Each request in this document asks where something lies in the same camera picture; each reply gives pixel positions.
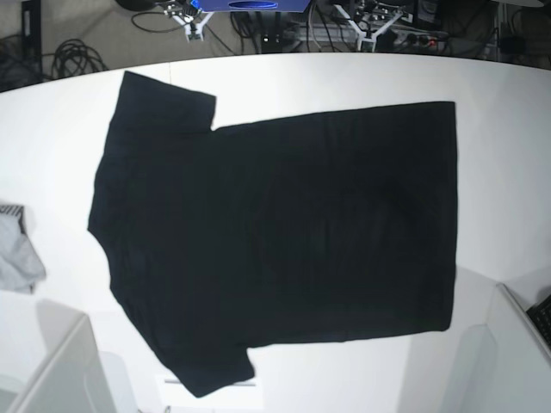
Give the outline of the black T-shirt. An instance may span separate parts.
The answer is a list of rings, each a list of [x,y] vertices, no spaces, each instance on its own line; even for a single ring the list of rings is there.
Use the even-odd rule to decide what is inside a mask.
[[[96,172],[89,232],[165,367],[235,383],[255,374],[250,348],[448,329],[453,102],[219,129],[215,109],[126,73]]]

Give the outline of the blue box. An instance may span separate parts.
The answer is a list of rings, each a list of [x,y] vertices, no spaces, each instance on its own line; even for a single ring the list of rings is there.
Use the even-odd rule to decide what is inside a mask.
[[[207,12],[276,11],[303,12],[310,0],[199,0],[192,4]]]

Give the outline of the grey folded cloth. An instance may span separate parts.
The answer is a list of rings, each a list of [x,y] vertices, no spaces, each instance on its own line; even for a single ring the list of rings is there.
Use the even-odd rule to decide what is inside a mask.
[[[24,225],[24,206],[1,205],[1,289],[32,294],[45,278]]]

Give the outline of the black keyboard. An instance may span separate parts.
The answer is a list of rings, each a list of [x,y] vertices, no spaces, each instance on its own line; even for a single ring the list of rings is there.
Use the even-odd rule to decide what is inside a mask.
[[[551,296],[527,310],[527,315],[545,343],[551,345]]]

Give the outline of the white partition panel right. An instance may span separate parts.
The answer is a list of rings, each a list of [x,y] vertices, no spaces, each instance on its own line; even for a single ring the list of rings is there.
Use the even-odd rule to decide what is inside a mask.
[[[550,411],[550,350],[504,284],[492,296],[487,327],[497,345],[485,412]]]

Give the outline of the white partition panel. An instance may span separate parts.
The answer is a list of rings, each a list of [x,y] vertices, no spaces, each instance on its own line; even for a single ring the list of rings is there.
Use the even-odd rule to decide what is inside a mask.
[[[116,412],[89,318],[1,323],[2,412]]]
[[[504,284],[492,296],[487,327],[497,345],[485,412],[550,411],[550,350]]]

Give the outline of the white partition panel left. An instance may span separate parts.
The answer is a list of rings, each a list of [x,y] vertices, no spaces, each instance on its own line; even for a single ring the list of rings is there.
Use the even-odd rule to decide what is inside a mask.
[[[89,318],[1,323],[2,412],[116,412]]]

